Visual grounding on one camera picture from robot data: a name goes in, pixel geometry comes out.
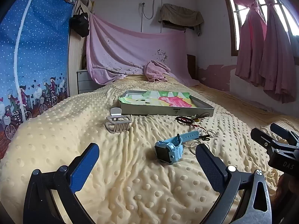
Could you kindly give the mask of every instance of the colorful paper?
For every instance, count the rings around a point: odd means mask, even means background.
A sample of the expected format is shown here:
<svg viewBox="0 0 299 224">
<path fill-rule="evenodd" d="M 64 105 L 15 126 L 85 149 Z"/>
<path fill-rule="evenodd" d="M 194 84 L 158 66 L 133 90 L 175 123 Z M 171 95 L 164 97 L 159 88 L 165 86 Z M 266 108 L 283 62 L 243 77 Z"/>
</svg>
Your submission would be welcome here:
<svg viewBox="0 0 299 224">
<path fill-rule="evenodd" d="M 189 93 L 179 92 L 147 91 L 143 94 L 120 97 L 119 101 L 130 105 L 196 108 L 196 105 L 194 105 L 190 99 Z"/>
</svg>

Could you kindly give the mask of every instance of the watch strap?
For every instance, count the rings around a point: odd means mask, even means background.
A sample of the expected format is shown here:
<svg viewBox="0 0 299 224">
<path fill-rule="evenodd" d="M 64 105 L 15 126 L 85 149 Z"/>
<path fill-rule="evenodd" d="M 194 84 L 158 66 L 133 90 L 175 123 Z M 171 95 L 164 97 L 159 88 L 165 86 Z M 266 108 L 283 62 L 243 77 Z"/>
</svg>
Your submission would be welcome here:
<svg viewBox="0 0 299 224">
<path fill-rule="evenodd" d="M 184 133 L 184 134 L 180 135 L 180 138 L 182 138 L 182 143 L 190 141 L 190 140 L 197 139 L 198 137 L 199 137 L 199 132 L 197 130 L 187 132 L 187 133 Z M 170 138 L 170 139 L 167 139 L 164 142 L 173 143 L 175 146 L 178 146 L 180 144 L 180 140 L 178 139 L 177 136 L 175 136 L 173 138 Z"/>
</svg>

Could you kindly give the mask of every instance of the brown cloth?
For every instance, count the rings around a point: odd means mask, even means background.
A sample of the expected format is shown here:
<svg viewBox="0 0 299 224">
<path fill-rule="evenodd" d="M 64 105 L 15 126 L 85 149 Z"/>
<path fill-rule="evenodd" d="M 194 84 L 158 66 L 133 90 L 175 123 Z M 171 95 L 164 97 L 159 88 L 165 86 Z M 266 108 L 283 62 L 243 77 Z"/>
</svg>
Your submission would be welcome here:
<svg viewBox="0 0 299 224">
<path fill-rule="evenodd" d="M 200 34 L 199 25 L 204 22 L 200 12 L 172 4 L 164 4 L 162 6 L 159 22 L 163 20 L 181 26 L 194 27 L 197 34 Z"/>
</svg>

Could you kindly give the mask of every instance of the window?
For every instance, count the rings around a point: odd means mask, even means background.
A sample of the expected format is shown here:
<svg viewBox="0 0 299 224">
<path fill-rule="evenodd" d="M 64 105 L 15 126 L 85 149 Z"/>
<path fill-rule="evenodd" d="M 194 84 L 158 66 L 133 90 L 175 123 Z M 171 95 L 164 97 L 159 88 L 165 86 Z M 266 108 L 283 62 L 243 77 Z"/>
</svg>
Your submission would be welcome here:
<svg viewBox="0 0 299 224">
<path fill-rule="evenodd" d="M 235 4 L 234 0 L 226 0 L 226 3 L 228 5 L 228 13 L 231 24 L 232 56 L 237 56 L 240 45 L 240 29 L 245 22 L 249 8 Z M 261 16 L 267 23 L 268 8 L 265 0 L 258 0 L 258 4 Z M 275 0 L 274 7 L 285 28 L 285 31 L 288 32 L 289 37 L 293 38 L 296 35 L 299 36 L 299 26 L 288 9 L 279 0 Z"/>
</svg>

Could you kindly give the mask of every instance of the blue smartwatch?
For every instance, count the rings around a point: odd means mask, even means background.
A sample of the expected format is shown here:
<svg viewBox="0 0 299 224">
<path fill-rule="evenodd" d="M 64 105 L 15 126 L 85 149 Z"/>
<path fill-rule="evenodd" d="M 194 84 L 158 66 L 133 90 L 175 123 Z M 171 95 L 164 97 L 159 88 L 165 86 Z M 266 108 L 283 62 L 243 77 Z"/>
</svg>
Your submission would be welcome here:
<svg viewBox="0 0 299 224">
<path fill-rule="evenodd" d="M 183 154 L 183 142 L 197 139 L 199 132 L 197 130 L 184 133 L 182 135 L 170 138 L 165 141 L 158 141 L 155 144 L 155 150 L 158 159 L 163 162 L 173 164 L 180 160 Z"/>
</svg>

